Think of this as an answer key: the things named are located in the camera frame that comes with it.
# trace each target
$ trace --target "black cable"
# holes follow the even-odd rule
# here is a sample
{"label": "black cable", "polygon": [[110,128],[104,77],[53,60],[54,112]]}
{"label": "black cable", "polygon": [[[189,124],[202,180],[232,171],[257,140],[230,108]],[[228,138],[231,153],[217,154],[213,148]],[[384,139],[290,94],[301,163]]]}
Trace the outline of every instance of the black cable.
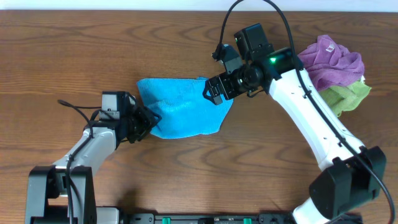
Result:
{"label": "black cable", "polygon": [[79,151],[93,138],[93,127],[90,124],[90,120],[87,118],[87,116],[81,112],[79,110],[79,108],[84,108],[84,109],[89,109],[86,106],[81,106],[81,107],[77,107],[77,106],[73,106],[72,104],[64,101],[64,100],[58,100],[58,103],[63,105],[63,106],[67,106],[70,108],[73,108],[75,111],[77,111],[80,115],[82,115],[82,117],[86,120],[88,127],[90,129],[90,133],[88,138],[86,138],[85,141],[83,141],[83,143],[81,143],[76,150],[74,150],[68,157],[68,163],[67,163],[67,168],[66,168],[66,172],[65,172],[65,185],[67,187],[67,195],[68,195],[68,209],[69,209],[69,224],[74,224],[73,222],[73,200],[72,200],[72,190],[71,190],[71,182],[72,180],[70,179],[70,166],[72,164],[73,159],[75,158],[76,154],[79,153]]}
{"label": "black cable", "polygon": [[[224,22],[223,22],[223,26],[221,27],[221,35],[220,35],[220,42],[218,45],[220,45],[223,41],[223,36],[224,36],[224,29],[225,29],[225,25],[226,25],[226,21],[228,19],[229,14],[231,13],[232,9],[239,4],[240,2],[242,2],[244,0],[237,0],[228,10],[227,14],[225,15],[224,18]],[[318,106],[317,102],[313,99],[311,92],[307,89],[307,87],[304,84],[303,78],[300,74],[300,69],[299,69],[299,64],[297,62],[297,55],[295,53],[295,49],[294,49],[294,43],[293,43],[293,37],[292,37],[292,33],[290,31],[290,27],[289,24],[287,22],[287,19],[285,17],[285,15],[283,14],[283,12],[278,8],[278,6],[276,6],[272,1],[270,0],[263,0],[266,3],[270,4],[280,15],[280,17],[282,18],[285,27],[286,27],[286,31],[287,31],[287,35],[289,37],[289,44],[290,44],[290,49],[292,51],[292,56],[293,56],[293,64],[295,67],[295,71],[297,74],[297,78],[303,88],[303,91],[305,93],[305,95],[308,97],[308,99],[311,101],[313,107],[317,110],[317,112],[319,113],[319,115],[322,117],[322,119],[326,122],[326,124],[329,126],[329,128],[333,131],[333,133],[336,135],[337,139],[339,139],[339,141],[347,148],[347,150],[349,150],[350,153],[352,153],[352,155],[354,155],[354,157],[359,161],[359,163],[370,173],[371,176],[373,176],[373,178],[375,178],[376,182],[380,185],[380,188],[382,189],[382,191],[384,192],[384,194],[386,195],[388,204],[390,206],[390,220],[389,220],[389,224],[392,224],[395,220],[396,217],[396,213],[395,213],[395,206],[394,206],[394,201],[391,197],[390,192],[388,191],[386,185],[384,184],[384,182],[377,176],[377,174],[375,174],[373,172],[373,170],[366,164],[365,161],[363,161],[362,158],[359,157],[358,153],[348,144],[348,142],[346,142],[346,139],[340,134],[340,132],[332,125],[332,123],[329,121],[329,119],[326,117],[326,115],[323,113],[322,109]]]}

